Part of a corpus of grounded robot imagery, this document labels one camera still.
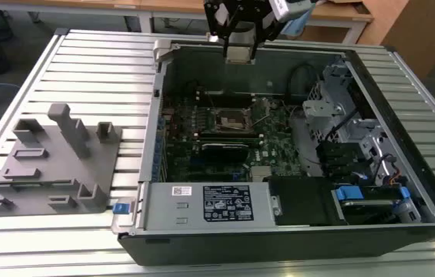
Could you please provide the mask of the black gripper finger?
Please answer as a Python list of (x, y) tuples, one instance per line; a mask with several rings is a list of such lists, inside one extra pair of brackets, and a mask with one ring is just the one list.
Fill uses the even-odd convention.
[(230, 50), (231, 46), (234, 45), (234, 28), (227, 28), (219, 36), (222, 44), (223, 44), (223, 56), (224, 61), (228, 62), (230, 58)]
[(264, 45), (267, 41), (267, 34), (263, 27), (255, 27), (254, 45), (251, 47), (251, 62), (255, 61), (258, 49)]

